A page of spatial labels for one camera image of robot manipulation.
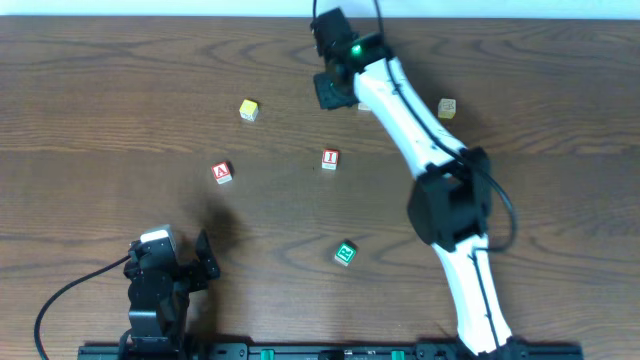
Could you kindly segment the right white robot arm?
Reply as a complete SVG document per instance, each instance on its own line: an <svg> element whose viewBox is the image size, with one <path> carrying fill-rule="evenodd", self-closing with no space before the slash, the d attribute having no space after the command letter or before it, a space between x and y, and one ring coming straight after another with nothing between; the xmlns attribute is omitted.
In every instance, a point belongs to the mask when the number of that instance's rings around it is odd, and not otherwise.
<svg viewBox="0 0 640 360"><path fill-rule="evenodd" d="M315 75L321 108L367 106L403 155L414 185L407 213L418 237L443 266L457 315L458 338L470 356L506 359L512 332L496 295L489 255L491 195L497 193L517 232L513 204L490 174L480 148L446 130L412 87L385 33L361 36L340 8L314 12L310 24L325 69Z"/></svg>

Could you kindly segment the red letter A block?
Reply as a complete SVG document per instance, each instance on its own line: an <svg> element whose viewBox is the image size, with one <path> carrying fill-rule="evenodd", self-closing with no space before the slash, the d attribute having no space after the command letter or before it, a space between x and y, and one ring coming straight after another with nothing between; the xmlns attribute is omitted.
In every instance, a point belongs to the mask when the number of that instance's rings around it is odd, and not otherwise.
<svg viewBox="0 0 640 360"><path fill-rule="evenodd" d="M233 179L230 163L219 162L211 167L211 173L218 184L230 182Z"/></svg>

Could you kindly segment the red letter I block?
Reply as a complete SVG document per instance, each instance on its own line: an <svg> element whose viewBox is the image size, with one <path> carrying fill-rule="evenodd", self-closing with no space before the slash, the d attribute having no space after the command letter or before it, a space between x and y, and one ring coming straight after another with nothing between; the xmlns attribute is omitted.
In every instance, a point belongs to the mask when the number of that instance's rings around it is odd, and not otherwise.
<svg viewBox="0 0 640 360"><path fill-rule="evenodd" d="M321 159L321 167L327 170L336 170L340 152L334 149L324 149Z"/></svg>

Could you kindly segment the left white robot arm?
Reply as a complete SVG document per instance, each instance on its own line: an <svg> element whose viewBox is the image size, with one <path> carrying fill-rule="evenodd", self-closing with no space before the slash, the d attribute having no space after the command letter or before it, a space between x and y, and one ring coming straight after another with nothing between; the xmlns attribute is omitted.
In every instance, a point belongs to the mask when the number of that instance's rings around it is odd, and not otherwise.
<svg viewBox="0 0 640 360"><path fill-rule="evenodd" d="M195 245L196 257L181 263L168 225L150 230L131 243L124 275L128 288L132 346L123 359L187 359L193 346L186 340L189 295L208 288L220 277L207 233Z"/></svg>

